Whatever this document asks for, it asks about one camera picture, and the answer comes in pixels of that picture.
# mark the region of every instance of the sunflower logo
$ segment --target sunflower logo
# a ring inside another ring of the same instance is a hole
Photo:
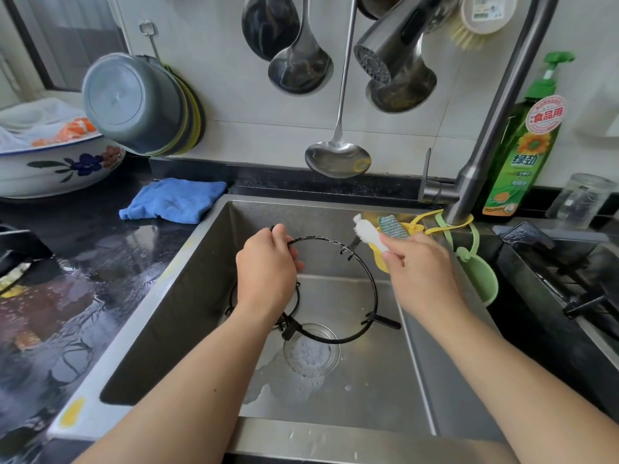
[[[518,140],[517,153],[520,155],[543,155],[550,147],[550,134],[536,135],[525,133]]]

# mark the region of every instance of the blue flower design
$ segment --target blue flower design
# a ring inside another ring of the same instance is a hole
[[[77,171],[78,176],[89,176],[92,172],[101,171],[102,156],[93,156],[83,153],[79,156],[79,161],[71,163],[70,168]]]

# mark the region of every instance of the drain strainer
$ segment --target drain strainer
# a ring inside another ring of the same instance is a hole
[[[303,329],[313,335],[337,339],[336,335],[320,324],[305,324]],[[320,343],[299,332],[283,344],[283,357],[297,374],[308,378],[325,376],[333,371],[340,358],[340,346]]]

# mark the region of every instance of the forearm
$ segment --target forearm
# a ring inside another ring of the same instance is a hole
[[[442,345],[524,464],[610,463],[619,426],[468,309],[420,319]]]
[[[79,464],[221,462],[271,325],[237,306]]]

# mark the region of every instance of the stacked bowl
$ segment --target stacked bowl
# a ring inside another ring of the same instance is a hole
[[[97,130],[135,155],[182,155],[204,135],[206,116],[196,94],[152,57],[101,57],[86,73],[82,93]]]

